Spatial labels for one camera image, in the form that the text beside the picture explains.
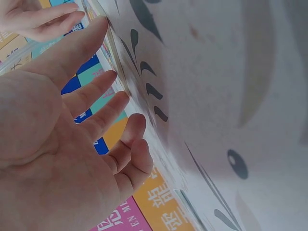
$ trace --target gray leaf pattern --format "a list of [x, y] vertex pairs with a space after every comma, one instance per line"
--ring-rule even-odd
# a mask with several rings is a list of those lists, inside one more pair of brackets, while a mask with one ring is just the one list
[[130, 31], [130, 40], [131, 40], [131, 45], [133, 47], [135, 59], [136, 59], [136, 46], [139, 42], [139, 33], [135, 29], [131, 29]]
[[160, 3], [162, 0], [145, 0], [147, 3]]
[[159, 93], [158, 90], [156, 90], [156, 88], [153, 87], [151, 84], [146, 83], [145, 87], [146, 87], [146, 92], [148, 93], [148, 95], [151, 94], [155, 98], [157, 98], [158, 100], [161, 100], [163, 98], [163, 95], [161, 93]]
[[152, 32], [161, 42], [163, 42], [158, 32], [156, 23], [154, 22], [153, 15], [149, 11], [143, 0], [129, 0], [129, 2], [141, 25], [150, 32]]
[[149, 72], [151, 72], [153, 75], [156, 76], [154, 70], [150, 67], [150, 65], [149, 65], [147, 62], [142, 61], [142, 62], [140, 63], [140, 71], [141, 71], [141, 73], [142, 73], [144, 70], [148, 70]]
[[159, 107], [154, 106], [154, 113], [158, 115], [164, 122], [168, 121], [168, 116], [166, 116]]
[[223, 223], [225, 223], [229, 228], [238, 231], [238, 229], [235, 227], [235, 225], [233, 225], [233, 223], [220, 210], [215, 209], [214, 215], [217, 218], [219, 218]]

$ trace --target child's hand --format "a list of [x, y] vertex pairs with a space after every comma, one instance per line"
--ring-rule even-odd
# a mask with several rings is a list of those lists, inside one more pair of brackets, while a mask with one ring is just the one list
[[48, 41], [69, 32], [84, 13], [76, 3], [43, 9], [39, 0], [0, 0], [0, 31]]

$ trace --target finger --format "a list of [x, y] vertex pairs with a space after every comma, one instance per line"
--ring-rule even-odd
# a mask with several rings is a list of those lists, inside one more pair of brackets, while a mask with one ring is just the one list
[[80, 66], [100, 48], [107, 28], [106, 18], [98, 17], [87, 28], [65, 36], [21, 69], [49, 77], [62, 90]]
[[4, 21], [10, 31], [18, 31], [39, 27], [55, 18], [77, 10], [78, 5], [76, 3], [61, 4], [38, 11], [15, 9], [5, 17]]
[[120, 91], [104, 105], [97, 113], [79, 124], [94, 141], [98, 140], [110, 128], [113, 122], [120, 116], [129, 102], [129, 97], [124, 91]]
[[121, 171], [130, 161], [132, 144], [142, 139], [145, 131], [145, 118], [141, 114], [133, 114], [128, 118], [120, 140], [102, 159], [113, 174]]
[[114, 71], [107, 71], [94, 78], [87, 85], [63, 95], [63, 102], [70, 110], [72, 117], [76, 118], [87, 111], [111, 87], [115, 78], [116, 73]]
[[135, 141], [131, 148], [131, 161], [122, 171], [115, 174], [121, 200], [134, 194], [149, 177], [152, 168], [153, 160], [147, 142], [143, 139]]
[[38, 28], [20, 30], [17, 33], [35, 41], [46, 42], [68, 33], [83, 17], [84, 12], [76, 11], [63, 15], [52, 23], [41, 25]]

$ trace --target hand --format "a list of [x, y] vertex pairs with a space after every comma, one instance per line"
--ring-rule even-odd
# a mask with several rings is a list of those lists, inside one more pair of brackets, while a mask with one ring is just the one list
[[76, 3], [43, 9], [39, 0], [0, 0], [0, 31], [44, 42], [68, 33], [84, 16]]
[[142, 115], [129, 117], [107, 155], [99, 156], [93, 146], [127, 105], [124, 92], [74, 123], [111, 86], [115, 72], [60, 95], [101, 46], [107, 27], [97, 18], [0, 78], [0, 230], [87, 231], [150, 175]]

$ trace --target palm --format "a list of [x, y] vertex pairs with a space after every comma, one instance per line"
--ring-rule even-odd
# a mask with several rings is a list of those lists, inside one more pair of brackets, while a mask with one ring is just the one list
[[75, 3], [43, 9], [39, 0], [0, 0], [0, 31], [12, 31], [37, 41], [67, 33], [83, 12]]
[[[83, 123], [74, 123], [74, 118], [110, 87], [114, 72], [106, 72], [63, 97], [59, 93], [78, 66], [98, 49], [102, 32], [97, 29], [106, 31], [106, 27], [106, 21], [99, 19], [78, 35], [64, 38], [22, 70], [3, 77], [4, 93], [14, 87], [16, 94], [10, 101], [12, 113], [8, 111], [1, 124], [0, 143], [0, 212], [10, 208], [0, 216], [0, 224], [6, 220], [14, 224], [0, 225], [1, 230], [88, 230], [129, 197], [151, 172], [141, 115], [128, 119], [122, 138], [107, 155], [97, 155], [93, 146], [128, 103], [125, 93], [117, 93]], [[89, 38], [96, 39], [85, 43]], [[85, 46], [84, 53], [74, 49], [80, 44]], [[16, 121], [18, 129], [12, 129], [8, 120]]]

